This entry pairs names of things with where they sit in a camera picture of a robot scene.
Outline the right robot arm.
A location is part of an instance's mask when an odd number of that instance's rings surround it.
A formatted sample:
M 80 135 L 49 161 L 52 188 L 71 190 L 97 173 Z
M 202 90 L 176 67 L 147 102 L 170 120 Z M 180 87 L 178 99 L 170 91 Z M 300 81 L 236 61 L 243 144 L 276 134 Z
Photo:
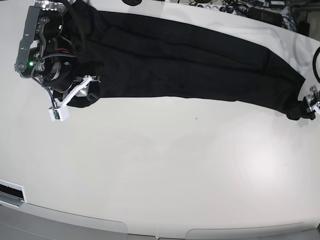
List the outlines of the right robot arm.
M 36 0 L 28 8 L 14 70 L 62 101 L 79 82 L 76 57 L 87 40 L 75 0 Z

